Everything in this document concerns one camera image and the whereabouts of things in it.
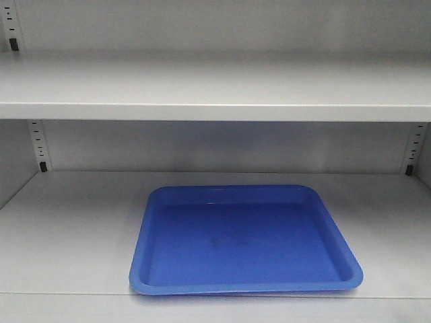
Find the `cabinet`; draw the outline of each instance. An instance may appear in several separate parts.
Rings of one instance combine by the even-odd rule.
[[[0,4],[1,320],[429,321],[429,3]],[[314,188],[363,284],[135,295],[146,198],[182,184]]]

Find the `white metal shelf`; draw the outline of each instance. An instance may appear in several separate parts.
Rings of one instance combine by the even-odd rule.
[[[128,274],[153,189],[266,183],[317,190],[364,270],[353,291],[305,296],[431,299],[430,191],[413,177],[347,174],[39,173],[0,211],[0,292],[133,294]]]
[[[431,299],[0,294],[2,322],[429,323]]]
[[[431,121],[424,57],[20,52],[0,118]]]

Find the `blue plastic tray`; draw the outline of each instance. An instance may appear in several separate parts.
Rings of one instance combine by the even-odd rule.
[[[311,188],[171,186],[148,199],[129,278],[147,295],[329,291],[362,270]]]

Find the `lower shelf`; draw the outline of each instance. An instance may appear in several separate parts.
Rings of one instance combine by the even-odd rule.
[[[0,321],[429,323],[431,299],[1,295]]]
[[[285,296],[431,299],[431,194],[402,175],[47,172],[0,211],[0,293],[133,295],[146,198],[191,184],[315,189],[364,271],[355,290]]]

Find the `upper shelf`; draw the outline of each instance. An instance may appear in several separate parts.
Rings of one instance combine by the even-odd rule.
[[[0,118],[431,121],[424,57],[7,52],[0,75]]]

